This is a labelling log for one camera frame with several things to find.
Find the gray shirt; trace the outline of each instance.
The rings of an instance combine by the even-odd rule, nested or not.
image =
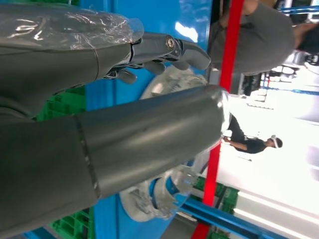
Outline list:
[[[246,16],[237,43],[234,72],[265,72],[283,63],[295,46],[293,23],[279,11],[260,3]],[[218,22],[212,26],[209,53],[212,66],[221,69],[226,30]]]

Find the person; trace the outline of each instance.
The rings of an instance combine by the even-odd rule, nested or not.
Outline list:
[[[231,139],[224,137],[224,141],[240,152],[256,154],[262,152],[267,147],[281,148],[283,146],[283,141],[274,135],[268,138],[267,141],[259,138],[246,138],[243,130],[240,129],[237,119],[233,115],[231,115],[228,130],[232,131]]]
[[[318,24],[293,27],[288,16],[257,0],[245,0],[242,14],[234,72],[251,75],[268,71],[281,65],[294,49],[319,52]],[[211,26],[209,54],[212,68],[221,67],[228,19],[226,12]]]

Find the gray robotic forearm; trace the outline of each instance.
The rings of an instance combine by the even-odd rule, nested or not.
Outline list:
[[[2,5],[0,13],[19,15],[26,7],[30,6]],[[41,7],[31,8],[33,14],[46,14]],[[217,143],[228,123],[225,93],[212,86],[30,120],[49,96],[63,89],[99,78],[133,81],[128,68],[160,74],[166,62],[180,69],[209,64],[200,48],[166,34],[62,50],[8,43],[2,35],[0,61],[0,238],[90,207],[179,165]]]

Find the transparent plastic bag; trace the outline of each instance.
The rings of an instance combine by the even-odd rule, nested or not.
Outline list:
[[[50,50],[103,48],[135,42],[138,19],[69,5],[1,4],[0,45]]]

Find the screw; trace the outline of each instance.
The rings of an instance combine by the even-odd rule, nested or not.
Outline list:
[[[172,37],[171,37],[171,36],[168,36],[167,39],[166,39],[166,46],[169,49],[174,48],[175,47],[175,41],[174,41],[174,39]]]

